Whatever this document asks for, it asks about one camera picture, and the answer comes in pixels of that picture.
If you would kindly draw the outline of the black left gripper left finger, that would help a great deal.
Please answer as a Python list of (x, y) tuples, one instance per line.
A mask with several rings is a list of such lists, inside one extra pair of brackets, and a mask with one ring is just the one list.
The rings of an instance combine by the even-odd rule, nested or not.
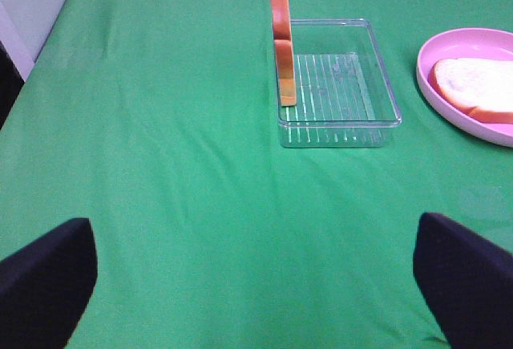
[(98, 277), (87, 218), (73, 218), (1, 260), (1, 347), (64, 348)]

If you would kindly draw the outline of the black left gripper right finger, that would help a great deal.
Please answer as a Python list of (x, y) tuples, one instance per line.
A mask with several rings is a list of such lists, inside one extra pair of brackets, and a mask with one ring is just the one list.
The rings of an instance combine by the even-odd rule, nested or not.
[(451, 347), (512, 346), (511, 253), (441, 213), (424, 213), (413, 274)]

